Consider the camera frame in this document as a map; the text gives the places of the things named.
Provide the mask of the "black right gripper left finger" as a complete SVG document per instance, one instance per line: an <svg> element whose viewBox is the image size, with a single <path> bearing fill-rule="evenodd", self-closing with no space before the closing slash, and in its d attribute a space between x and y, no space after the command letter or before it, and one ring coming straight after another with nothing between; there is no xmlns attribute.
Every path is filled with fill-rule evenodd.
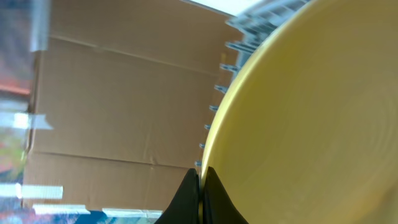
<svg viewBox="0 0 398 224"><path fill-rule="evenodd" d="M155 224L199 224L199 178L195 169L189 169L171 203Z"/></svg>

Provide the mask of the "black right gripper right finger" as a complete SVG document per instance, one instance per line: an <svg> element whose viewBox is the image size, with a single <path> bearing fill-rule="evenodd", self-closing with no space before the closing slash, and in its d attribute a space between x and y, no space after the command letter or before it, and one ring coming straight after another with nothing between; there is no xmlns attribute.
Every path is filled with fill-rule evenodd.
<svg viewBox="0 0 398 224"><path fill-rule="evenodd" d="M203 187L203 222L206 224L248 224L232 203L214 168L207 169Z"/></svg>

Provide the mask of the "yellow plate with scraps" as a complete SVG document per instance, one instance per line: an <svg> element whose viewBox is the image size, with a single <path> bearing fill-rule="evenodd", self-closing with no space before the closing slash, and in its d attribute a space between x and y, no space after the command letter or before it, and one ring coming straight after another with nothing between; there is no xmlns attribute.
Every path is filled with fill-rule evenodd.
<svg viewBox="0 0 398 224"><path fill-rule="evenodd" d="M397 0L317 0L230 86L203 153L248 223L397 222Z"/></svg>

